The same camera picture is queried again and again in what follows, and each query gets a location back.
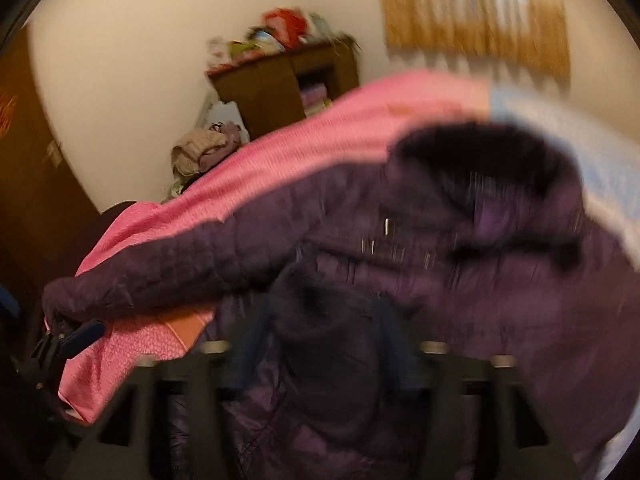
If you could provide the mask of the pile of clothes on floor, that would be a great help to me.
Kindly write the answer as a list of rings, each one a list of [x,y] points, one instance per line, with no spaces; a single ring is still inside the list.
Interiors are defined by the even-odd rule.
[[[195,128],[172,147],[172,174],[177,178],[206,174],[241,147],[241,133],[234,122],[217,122],[208,129]]]

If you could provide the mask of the beige window curtain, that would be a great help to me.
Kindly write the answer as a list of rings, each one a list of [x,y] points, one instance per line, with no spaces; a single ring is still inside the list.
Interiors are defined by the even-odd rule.
[[[386,46],[496,58],[570,79],[563,0],[380,0]]]

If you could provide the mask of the brown wooden door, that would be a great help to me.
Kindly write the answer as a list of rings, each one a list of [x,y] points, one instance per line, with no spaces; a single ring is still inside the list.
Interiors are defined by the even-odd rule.
[[[40,101],[29,28],[1,50],[1,344],[24,356],[42,324],[44,286],[75,273],[99,211],[65,159]]]

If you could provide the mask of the brown wooden desk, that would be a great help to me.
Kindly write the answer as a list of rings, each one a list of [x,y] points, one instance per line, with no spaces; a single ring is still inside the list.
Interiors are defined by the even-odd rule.
[[[304,44],[210,73],[222,102],[235,102],[252,140],[306,118],[303,91],[315,84],[331,101],[359,87],[358,44],[348,35]]]

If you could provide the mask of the stacked boxes under desk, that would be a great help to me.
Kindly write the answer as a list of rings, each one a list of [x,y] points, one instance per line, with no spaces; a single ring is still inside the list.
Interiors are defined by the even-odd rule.
[[[300,90],[300,98],[306,117],[319,114],[332,104],[325,84],[311,84],[303,88]]]

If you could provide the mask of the purple quilted winter jacket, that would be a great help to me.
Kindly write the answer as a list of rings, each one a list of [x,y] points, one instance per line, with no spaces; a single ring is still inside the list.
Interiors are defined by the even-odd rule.
[[[213,300],[202,341],[255,306],[269,333],[224,404],[243,479],[410,479],[416,437],[383,384],[376,300],[417,340],[513,356],[592,479],[639,396],[639,275],[590,219],[574,162],[506,124],[414,130],[43,293],[55,330]]]

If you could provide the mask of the green cloth on desk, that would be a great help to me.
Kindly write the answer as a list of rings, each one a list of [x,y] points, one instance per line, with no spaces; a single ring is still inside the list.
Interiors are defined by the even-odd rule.
[[[262,49],[254,41],[230,41],[229,55],[234,64],[242,64],[262,56]]]

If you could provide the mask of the white printed box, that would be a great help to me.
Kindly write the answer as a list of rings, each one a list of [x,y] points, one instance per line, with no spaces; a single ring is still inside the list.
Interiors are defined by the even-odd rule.
[[[215,37],[209,40],[207,52],[207,66],[210,70],[219,70],[221,67],[232,65],[229,44],[224,38]]]

